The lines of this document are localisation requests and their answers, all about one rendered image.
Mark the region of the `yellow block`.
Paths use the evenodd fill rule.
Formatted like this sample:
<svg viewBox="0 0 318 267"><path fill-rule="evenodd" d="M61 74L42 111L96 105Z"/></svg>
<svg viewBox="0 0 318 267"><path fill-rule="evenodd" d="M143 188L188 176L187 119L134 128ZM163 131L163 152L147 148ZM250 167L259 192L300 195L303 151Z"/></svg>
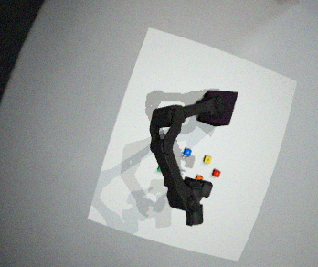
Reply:
<svg viewBox="0 0 318 267"><path fill-rule="evenodd" d="M210 164L210 163L211 163L211 160L212 160L212 157L210 157L210 156L209 156L209 157L205 156L205 158L204 158L203 161Z"/></svg>

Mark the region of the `blue block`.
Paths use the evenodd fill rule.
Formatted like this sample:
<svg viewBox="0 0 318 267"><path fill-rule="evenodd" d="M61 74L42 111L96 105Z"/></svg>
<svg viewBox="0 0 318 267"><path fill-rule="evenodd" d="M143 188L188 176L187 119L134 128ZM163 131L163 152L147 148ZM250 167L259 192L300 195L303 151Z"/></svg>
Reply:
<svg viewBox="0 0 318 267"><path fill-rule="evenodd" d="M189 149L185 149L184 151L184 155L187 155L187 156L190 156L192 153L192 150L189 150Z"/></svg>

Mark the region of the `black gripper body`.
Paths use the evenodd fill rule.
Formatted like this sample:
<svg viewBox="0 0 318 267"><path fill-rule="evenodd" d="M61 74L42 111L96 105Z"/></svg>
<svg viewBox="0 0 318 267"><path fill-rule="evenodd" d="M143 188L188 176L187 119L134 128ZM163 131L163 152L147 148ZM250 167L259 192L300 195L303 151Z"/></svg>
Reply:
<svg viewBox="0 0 318 267"><path fill-rule="evenodd" d="M184 183L187 185L188 182L197 181L190 177L185 177ZM167 187L167 184L164 181L164 186ZM208 198L210 196L211 190L213 188L213 184L210 181L204 181L200 183L201 190L203 192L203 197Z"/></svg>

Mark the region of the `red block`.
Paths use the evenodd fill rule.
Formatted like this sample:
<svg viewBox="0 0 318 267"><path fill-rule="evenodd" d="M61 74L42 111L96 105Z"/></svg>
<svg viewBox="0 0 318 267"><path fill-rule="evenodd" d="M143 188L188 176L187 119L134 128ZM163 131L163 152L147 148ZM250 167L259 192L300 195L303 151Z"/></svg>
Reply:
<svg viewBox="0 0 318 267"><path fill-rule="evenodd" d="M217 177L219 177L220 176L220 171L217 171L217 170L213 170L213 173L212 173L212 176L217 176Z"/></svg>

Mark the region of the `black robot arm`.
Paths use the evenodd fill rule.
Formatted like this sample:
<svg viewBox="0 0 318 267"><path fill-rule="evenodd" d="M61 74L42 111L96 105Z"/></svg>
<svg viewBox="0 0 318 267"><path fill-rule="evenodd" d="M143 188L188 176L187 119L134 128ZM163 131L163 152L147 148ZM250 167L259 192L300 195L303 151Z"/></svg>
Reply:
<svg viewBox="0 0 318 267"><path fill-rule="evenodd" d="M152 138L150 149L167 184L166 195L169 205L186 211L185 224L190 227L204 222L203 204L200 204L203 192L200 181L188 182L187 185L184 183L173 152L174 141L181 132L182 123L186 118L194 115L223 117L226 107L219 94L187 106L174 104L153 110L149 128ZM161 139L159 130L165 127L170 129L164 139Z"/></svg>

